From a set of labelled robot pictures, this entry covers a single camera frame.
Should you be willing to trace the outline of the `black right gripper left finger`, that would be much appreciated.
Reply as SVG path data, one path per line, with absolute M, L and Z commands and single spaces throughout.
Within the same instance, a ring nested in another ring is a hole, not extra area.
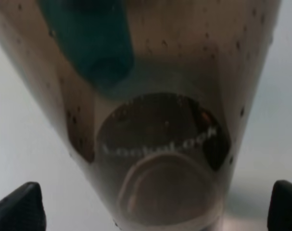
M 40 184 L 27 182 L 0 200 L 0 231 L 45 231 Z

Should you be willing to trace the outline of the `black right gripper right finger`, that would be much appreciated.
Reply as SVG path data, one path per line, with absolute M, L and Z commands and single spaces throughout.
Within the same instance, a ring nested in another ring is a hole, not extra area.
M 267 217 L 269 231 L 292 231 L 292 183 L 275 182 Z

